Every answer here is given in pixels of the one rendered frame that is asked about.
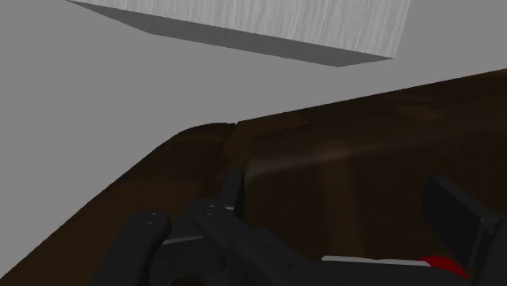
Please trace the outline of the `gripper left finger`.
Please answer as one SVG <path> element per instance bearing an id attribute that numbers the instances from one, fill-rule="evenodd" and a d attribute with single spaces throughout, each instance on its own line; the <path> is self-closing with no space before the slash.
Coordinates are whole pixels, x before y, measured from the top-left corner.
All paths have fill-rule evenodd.
<path id="1" fill-rule="evenodd" d="M 176 221 L 161 211 L 133 216 L 89 286 L 341 286 L 266 230 L 242 222 L 243 171 L 217 199 L 194 202 Z"/>

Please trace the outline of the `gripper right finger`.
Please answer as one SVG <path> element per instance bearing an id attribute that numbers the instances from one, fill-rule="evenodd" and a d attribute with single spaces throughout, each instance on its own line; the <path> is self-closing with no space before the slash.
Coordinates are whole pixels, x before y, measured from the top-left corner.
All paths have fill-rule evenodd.
<path id="1" fill-rule="evenodd" d="M 443 176 L 428 179 L 421 216 L 452 255 L 474 268 L 473 286 L 507 286 L 507 213 L 481 205 Z"/>

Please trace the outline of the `dark brown wooden table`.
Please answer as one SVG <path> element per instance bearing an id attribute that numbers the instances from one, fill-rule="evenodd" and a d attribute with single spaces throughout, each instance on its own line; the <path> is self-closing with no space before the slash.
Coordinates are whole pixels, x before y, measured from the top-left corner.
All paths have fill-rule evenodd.
<path id="1" fill-rule="evenodd" d="M 245 222 L 306 258 L 414 259 L 448 250 L 423 222 L 427 179 L 446 176 L 507 212 L 507 68 L 177 133 L 89 201 L 0 286 L 89 286 L 122 226 L 179 218 L 245 171 Z"/>

